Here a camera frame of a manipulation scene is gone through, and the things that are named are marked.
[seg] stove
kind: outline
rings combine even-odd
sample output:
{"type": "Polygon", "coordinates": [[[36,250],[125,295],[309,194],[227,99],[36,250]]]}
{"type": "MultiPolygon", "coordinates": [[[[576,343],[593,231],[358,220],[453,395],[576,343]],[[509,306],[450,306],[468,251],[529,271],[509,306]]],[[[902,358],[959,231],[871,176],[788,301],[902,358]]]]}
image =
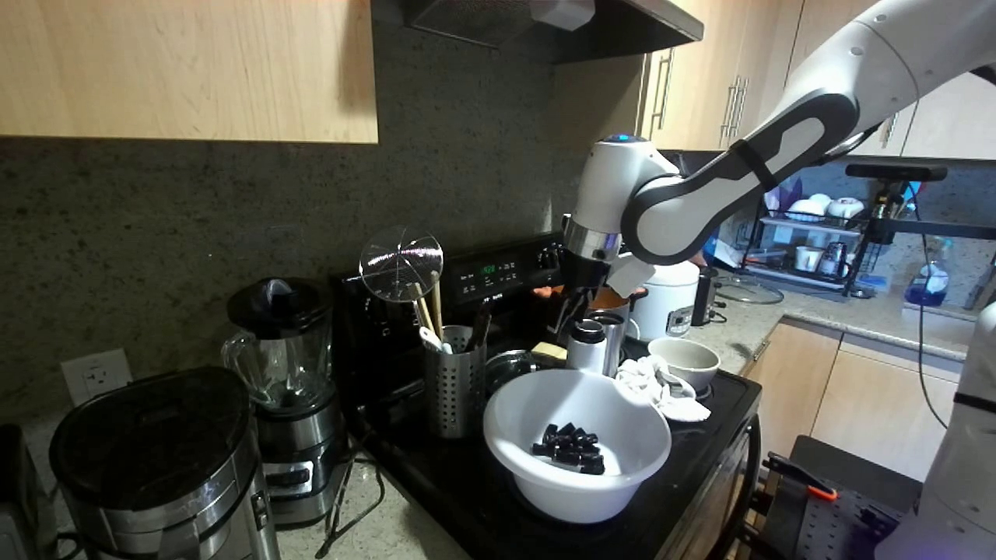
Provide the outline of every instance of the stove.
{"type": "MultiPolygon", "coordinates": [[[[487,353],[550,339],[560,297],[538,295],[547,292],[538,287],[560,283],[560,251],[557,236],[535,236],[450,259],[442,274],[446,319],[471,324],[487,301],[487,353]]],[[[430,436],[410,308],[375,301],[358,275],[335,275],[334,336],[350,436],[471,558],[702,558],[716,541],[754,426],[756,381],[720,372],[702,400],[711,415],[673,424],[673,454],[632,503],[606,522],[568,526],[533,510],[482,436],[430,436]]],[[[645,350],[645,343],[623,343],[623,358],[645,350]]]]}

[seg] blender jar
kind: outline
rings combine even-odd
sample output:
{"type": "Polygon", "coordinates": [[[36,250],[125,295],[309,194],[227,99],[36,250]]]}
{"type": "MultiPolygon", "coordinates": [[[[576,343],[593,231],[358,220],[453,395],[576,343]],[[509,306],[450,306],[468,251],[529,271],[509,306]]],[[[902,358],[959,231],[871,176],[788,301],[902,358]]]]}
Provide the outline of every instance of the blender jar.
{"type": "Polygon", "coordinates": [[[320,292],[303,281],[268,275],[227,297],[239,326],[224,346],[251,400],[268,410],[309,410],[330,399],[334,343],[320,292]]]}

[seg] countertop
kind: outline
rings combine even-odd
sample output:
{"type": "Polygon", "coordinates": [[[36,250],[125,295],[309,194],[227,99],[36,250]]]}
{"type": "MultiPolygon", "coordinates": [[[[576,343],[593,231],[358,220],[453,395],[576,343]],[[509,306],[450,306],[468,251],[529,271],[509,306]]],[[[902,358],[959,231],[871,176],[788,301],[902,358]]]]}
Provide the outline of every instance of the countertop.
{"type": "MultiPolygon", "coordinates": [[[[761,347],[773,326],[785,316],[820,324],[849,336],[867,336],[893,343],[902,347],[917,346],[917,308],[902,306],[898,295],[873,297],[837,297],[837,295],[810,295],[785,292],[778,306],[748,306],[720,297],[725,308],[721,324],[695,326],[683,336],[706,343],[720,350],[721,371],[743,372],[749,358],[761,347]]],[[[937,358],[962,360],[974,329],[970,315],[954,311],[928,311],[923,315],[923,350],[937,358]]],[[[355,465],[355,475],[346,484],[341,522],[363,510],[375,497],[372,465],[355,465]]],[[[324,541],[324,526],[309,526],[295,531],[279,531],[279,553],[286,560],[315,558],[324,541]]],[[[407,502],[391,482],[385,482],[382,503],[363,517],[350,531],[346,531],[330,558],[401,558],[401,560],[459,560],[468,549],[415,502],[407,502]]]]}

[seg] dark tile backsplash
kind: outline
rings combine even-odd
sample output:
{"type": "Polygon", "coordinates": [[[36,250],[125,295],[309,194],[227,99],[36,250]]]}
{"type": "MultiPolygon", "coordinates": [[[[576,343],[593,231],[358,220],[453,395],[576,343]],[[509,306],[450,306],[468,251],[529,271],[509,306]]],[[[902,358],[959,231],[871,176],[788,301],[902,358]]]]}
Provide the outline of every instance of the dark tile backsplash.
{"type": "MultiPolygon", "coordinates": [[[[0,139],[0,421],[67,408],[66,358],[125,347],[133,376],[215,363],[236,287],[350,271],[389,224],[450,251],[557,228],[583,155],[547,145],[550,68],[394,24],[372,38],[375,145],[0,139]]],[[[856,187],[833,163],[802,179],[856,187]]],[[[967,163],[929,195],[991,220],[991,187],[993,163],[967,163]]],[[[897,283],[913,255],[886,251],[897,283]]]]}

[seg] range hood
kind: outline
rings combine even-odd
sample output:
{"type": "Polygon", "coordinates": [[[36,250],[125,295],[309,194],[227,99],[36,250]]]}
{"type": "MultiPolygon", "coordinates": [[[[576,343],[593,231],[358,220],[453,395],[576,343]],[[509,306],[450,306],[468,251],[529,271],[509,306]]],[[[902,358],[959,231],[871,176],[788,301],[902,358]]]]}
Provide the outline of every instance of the range hood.
{"type": "Polygon", "coordinates": [[[593,0],[576,30],[533,17],[529,0],[401,0],[403,24],[514,55],[576,62],[668,50],[702,38],[702,22],[668,0],[593,0]]]}

